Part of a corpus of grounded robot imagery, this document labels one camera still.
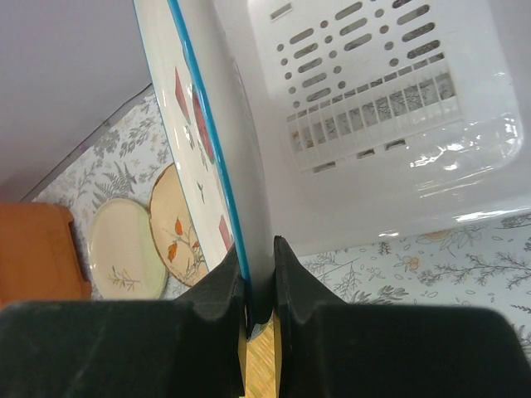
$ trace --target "orange container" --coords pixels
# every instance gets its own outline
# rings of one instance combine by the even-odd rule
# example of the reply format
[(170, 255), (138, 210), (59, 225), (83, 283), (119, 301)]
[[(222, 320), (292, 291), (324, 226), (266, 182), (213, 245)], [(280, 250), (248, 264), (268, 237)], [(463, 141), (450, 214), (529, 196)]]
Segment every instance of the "orange container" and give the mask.
[(89, 299), (63, 206), (0, 204), (0, 308), (21, 300)]

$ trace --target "gray wall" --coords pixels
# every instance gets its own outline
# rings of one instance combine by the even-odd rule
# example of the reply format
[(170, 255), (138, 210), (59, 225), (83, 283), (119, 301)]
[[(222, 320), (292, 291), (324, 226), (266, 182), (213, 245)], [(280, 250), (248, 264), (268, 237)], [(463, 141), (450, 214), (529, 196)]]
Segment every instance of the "gray wall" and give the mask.
[(133, 0), (0, 1), (0, 201), (150, 82)]

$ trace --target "floral tablecloth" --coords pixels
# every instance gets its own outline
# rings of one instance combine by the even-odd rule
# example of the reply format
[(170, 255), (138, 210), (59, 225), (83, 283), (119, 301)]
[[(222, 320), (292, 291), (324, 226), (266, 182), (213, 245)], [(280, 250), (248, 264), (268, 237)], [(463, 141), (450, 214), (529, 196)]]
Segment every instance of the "floral tablecloth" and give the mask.
[[(96, 209), (114, 197), (147, 206), (157, 176), (172, 162), (154, 95), (144, 98), (36, 199), (75, 217), (88, 274), (86, 234)], [(301, 258), (350, 303), (481, 306), (514, 325), (531, 360), (531, 215)], [(168, 278), (163, 298), (187, 287)], [(95, 286), (94, 299), (100, 299)]]

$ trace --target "beige round plate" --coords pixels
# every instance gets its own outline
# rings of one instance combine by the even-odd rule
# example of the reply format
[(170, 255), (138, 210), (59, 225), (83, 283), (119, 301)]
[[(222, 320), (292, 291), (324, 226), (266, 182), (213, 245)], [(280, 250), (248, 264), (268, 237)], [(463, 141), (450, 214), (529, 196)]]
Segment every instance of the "beige round plate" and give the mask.
[(158, 177), (149, 201), (153, 241), (169, 272), (187, 286), (208, 273), (175, 165)]
[(168, 272), (149, 234), (149, 215), (126, 199), (106, 202), (89, 231), (90, 271), (104, 299), (158, 299)]

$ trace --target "dish rack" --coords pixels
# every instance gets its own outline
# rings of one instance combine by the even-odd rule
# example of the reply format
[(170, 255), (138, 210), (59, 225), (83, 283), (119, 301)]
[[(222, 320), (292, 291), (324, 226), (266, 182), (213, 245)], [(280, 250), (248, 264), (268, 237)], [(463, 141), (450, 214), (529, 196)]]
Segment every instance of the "dish rack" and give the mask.
[(524, 0), (214, 4), (298, 255), (529, 210)]

